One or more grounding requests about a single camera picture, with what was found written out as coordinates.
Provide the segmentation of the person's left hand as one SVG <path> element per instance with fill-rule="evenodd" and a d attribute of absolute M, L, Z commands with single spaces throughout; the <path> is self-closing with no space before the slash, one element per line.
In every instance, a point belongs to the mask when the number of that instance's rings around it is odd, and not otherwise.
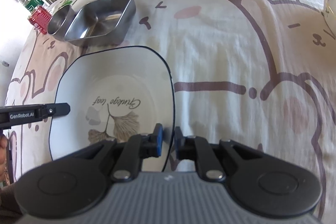
<path fill-rule="evenodd" d="M 8 140 L 5 135 L 1 134 L 0 142 L 0 180 L 4 182 L 7 175 L 7 147 Z"/>

